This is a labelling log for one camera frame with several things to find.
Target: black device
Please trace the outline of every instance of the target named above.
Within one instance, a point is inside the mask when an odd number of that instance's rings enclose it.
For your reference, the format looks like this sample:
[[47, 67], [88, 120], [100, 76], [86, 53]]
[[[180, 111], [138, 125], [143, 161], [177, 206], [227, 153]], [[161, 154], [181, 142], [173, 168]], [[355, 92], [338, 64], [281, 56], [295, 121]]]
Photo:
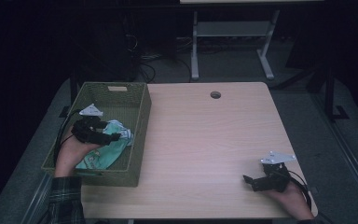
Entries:
[[97, 129], [104, 129], [107, 125], [106, 121], [101, 121], [96, 116], [83, 116], [74, 123], [72, 134], [82, 143], [93, 143], [101, 146], [107, 146], [112, 141], [120, 138], [120, 133], [99, 133]]
[[289, 183], [291, 176], [287, 170], [284, 162], [277, 164], [264, 164], [265, 177], [253, 179], [247, 175], [243, 178], [247, 184], [252, 186], [253, 191], [264, 191], [269, 189], [275, 189], [278, 192], [284, 192], [287, 184]]
[[[58, 154], [60, 152], [60, 148], [62, 145], [63, 131], [65, 130], [65, 127], [68, 124], [70, 118], [75, 113], [78, 112], [80, 112], [79, 109], [75, 110], [70, 115], [68, 115], [59, 130], [56, 143], [54, 146], [54, 155], [53, 155], [54, 166], [56, 165]], [[96, 116], [83, 116], [83, 119], [79, 119], [75, 121], [74, 127], [72, 128], [72, 134], [77, 138], [77, 140], [79, 140], [82, 143], [93, 143], [101, 146], [107, 146], [112, 141], [117, 141], [120, 138], [121, 134], [120, 133], [106, 134], [106, 133], [97, 132], [97, 129], [103, 129], [106, 127], [106, 125], [107, 125], [106, 121], [101, 121], [101, 119]]]

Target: green basket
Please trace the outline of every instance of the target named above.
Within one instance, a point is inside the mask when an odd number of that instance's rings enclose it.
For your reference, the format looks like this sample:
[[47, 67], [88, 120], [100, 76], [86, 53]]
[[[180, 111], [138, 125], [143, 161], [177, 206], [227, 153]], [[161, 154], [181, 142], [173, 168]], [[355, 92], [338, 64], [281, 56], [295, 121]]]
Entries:
[[[76, 175], [83, 176], [85, 185], [137, 187], [152, 104], [147, 85], [126, 82], [85, 82], [69, 113], [76, 109], [84, 109], [91, 104], [103, 111], [101, 120], [116, 119], [123, 123], [124, 127], [131, 129], [134, 136], [133, 144], [126, 147], [108, 169], [76, 169]], [[81, 116], [75, 113], [66, 129], [78, 119], [81, 119]], [[42, 165], [42, 169], [50, 175], [54, 174], [53, 154], [54, 147], [51, 148]]]

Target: basket handle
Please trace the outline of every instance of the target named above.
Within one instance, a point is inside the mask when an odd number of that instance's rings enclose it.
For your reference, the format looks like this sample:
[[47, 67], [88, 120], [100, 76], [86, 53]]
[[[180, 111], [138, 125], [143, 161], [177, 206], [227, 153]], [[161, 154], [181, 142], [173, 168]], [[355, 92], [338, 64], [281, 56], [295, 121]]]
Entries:
[[81, 172], [81, 171], [77, 171], [76, 175], [81, 175], [81, 176], [100, 176], [103, 177], [103, 173], [89, 173], [89, 172]]
[[110, 91], [128, 91], [125, 86], [108, 86], [107, 89]]

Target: white tag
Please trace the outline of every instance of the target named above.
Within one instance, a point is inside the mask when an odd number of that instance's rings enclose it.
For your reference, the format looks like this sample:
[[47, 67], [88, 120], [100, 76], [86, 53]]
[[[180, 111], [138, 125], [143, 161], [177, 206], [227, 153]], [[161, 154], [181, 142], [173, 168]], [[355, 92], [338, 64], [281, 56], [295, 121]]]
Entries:
[[277, 163], [281, 163], [281, 162], [295, 161], [295, 160], [296, 160], [295, 155], [288, 155], [288, 154], [270, 151], [269, 155], [266, 158], [261, 159], [261, 163], [277, 164]]
[[87, 106], [79, 114], [84, 116], [103, 116], [103, 112], [97, 109], [94, 104]]

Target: floor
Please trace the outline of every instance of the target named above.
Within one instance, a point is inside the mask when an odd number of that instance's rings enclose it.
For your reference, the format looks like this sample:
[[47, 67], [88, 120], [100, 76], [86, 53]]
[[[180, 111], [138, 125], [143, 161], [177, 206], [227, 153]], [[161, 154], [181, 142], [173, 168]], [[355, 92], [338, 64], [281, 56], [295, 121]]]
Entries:
[[[255, 52], [262, 41], [228, 39], [219, 45], [200, 47], [200, 79], [197, 82], [261, 81], [273, 87], [300, 72], [285, 67], [293, 43], [290, 40], [274, 41], [268, 59], [276, 77], [267, 80]], [[179, 46], [182, 48], [177, 60], [159, 58], [150, 50], [144, 60], [146, 65], [141, 66], [143, 71], [136, 81], [194, 82], [190, 79], [190, 55], [186, 40], [181, 39]], [[332, 123], [323, 112], [324, 91], [316, 94], [306, 91], [309, 79], [303, 78], [284, 90], [271, 91], [271, 95], [318, 206], [318, 218], [325, 223], [357, 224], [358, 170], [356, 165], [353, 166], [353, 161], [358, 162], [358, 108], [346, 87], [336, 81], [335, 105], [342, 105], [350, 118]], [[34, 138], [0, 196], [0, 223], [36, 223], [46, 209], [49, 178], [40, 166], [62, 123], [58, 117], [69, 104], [67, 80], [62, 83], [51, 102], [46, 116], [41, 120]], [[345, 155], [349, 152], [356, 160], [347, 159]], [[225, 223], [237, 221], [226, 220]], [[273, 223], [289, 224], [295, 221], [286, 218], [273, 220]]]

